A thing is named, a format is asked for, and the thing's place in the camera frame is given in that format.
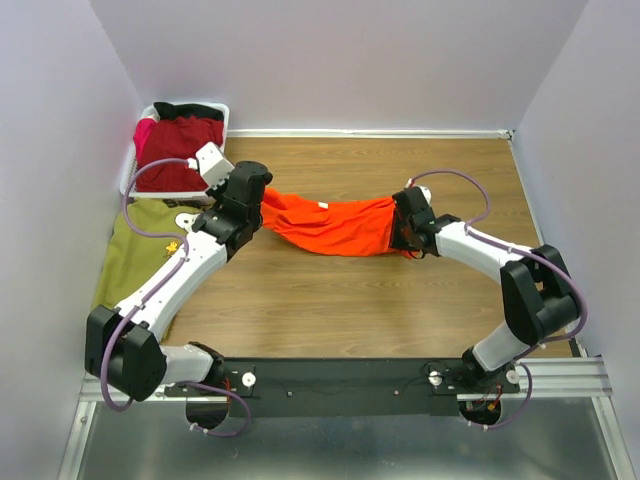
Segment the wall trim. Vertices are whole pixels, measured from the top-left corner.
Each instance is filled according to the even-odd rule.
[[[228,130],[227,136],[288,138],[511,138],[509,130],[371,130],[333,128],[240,128]]]

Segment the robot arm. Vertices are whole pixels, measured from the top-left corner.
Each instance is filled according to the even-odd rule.
[[[96,307],[87,319],[85,369],[100,376],[107,342],[124,314],[137,312],[123,331],[109,359],[108,383],[137,401],[161,384],[201,381],[219,355],[199,344],[160,346],[171,320],[184,302],[213,272],[253,238],[261,226],[260,203],[272,175],[255,162],[235,167],[213,144],[189,160],[216,199],[200,214],[187,235],[188,253],[180,249],[138,291],[115,309]],[[167,274],[180,267],[167,281]]]
[[[436,217],[430,206],[431,195],[424,187],[405,189],[393,198],[396,210],[392,246],[457,260],[501,285],[505,320],[463,354],[464,367],[458,373],[465,383],[474,384],[492,376],[578,318],[580,312],[571,289],[555,272],[511,252],[511,248],[531,252],[534,258],[542,257],[567,273],[554,247],[512,245],[508,251],[499,249],[492,243],[504,242],[465,225],[459,218]]]

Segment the red cloth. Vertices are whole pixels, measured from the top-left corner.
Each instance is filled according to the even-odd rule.
[[[261,213],[265,228],[300,248],[366,257],[398,252],[389,247],[394,208],[391,197],[322,204],[267,188]]]
[[[221,146],[223,128],[223,122],[209,118],[160,120],[138,157],[138,166],[163,158],[192,158],[208,142]],[[136,188],[139,192],[196,192],[205,190],[207,184],[195,170],[168,164],[142,174]]]
[[[136,131],[133,134],[133,143],[136,146],[136,158],[140,158],[142,149],[151,135],[151,130],[156,126],[156,121],[153,118],[143,118],[136,125]]]

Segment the green cloth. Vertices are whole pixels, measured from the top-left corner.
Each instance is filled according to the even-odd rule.
[[[156,199],[138,199],[129,205],[129,217],[138,228],[149,232],[171,232],[186,235],[178,227],[176,216],[181,213],[200,213],[201,210]],[[113,226],[113,236],[93,298],[97,305],[113,308],[158,271],[170,258],[171,251],[180,246],[174,238],[147,238],[133,232],[124,221],[122,212]]]

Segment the clothing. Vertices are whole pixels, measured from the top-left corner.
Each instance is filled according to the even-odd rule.
[[[143,118],[136,125],[136,131],[133,133],[133,144],[136,146],[136,158],[140,158],[142,149],[151,135],[153,127],[156,126],[156,120],[153,118]]]
[[[183,105],[172,105],[167,102],[156,102],[153,104],[160,120],[175,120],[178,117],[184,118],[209,118],[224,122],[224,113],[215,108],[206,105],[198,105],[197,103],[185,103]]]
[[[365,257],[398,252],[389,246],[394,208],[391,197],[327,204],[267,188],[261,213],[265,228],[300,248]]]
[[[222,122],[209,118],[160,120],[144,144],[138,167],[163,158],[192,158],[208,142],[221,146],[223,128]],[[206,188],[198,172],[178,163],[152,168],[136,182],[139,192],[196,192]]]
[[[171,207],[156,199],[138,199],[129,205],[128,211],[133,223],[142,230],[183,235],[187,231],[179,227],[178,222],[190,229],[191,223],[184,223],[188,218],[186,214],[201,212],[193,207]],[[100,304],[115,307],[144,285],[179,247],[180,241],[174,238],[147,238],[133,232],[121,212],[116,217],[113,236],[107,246],[92,309]]]

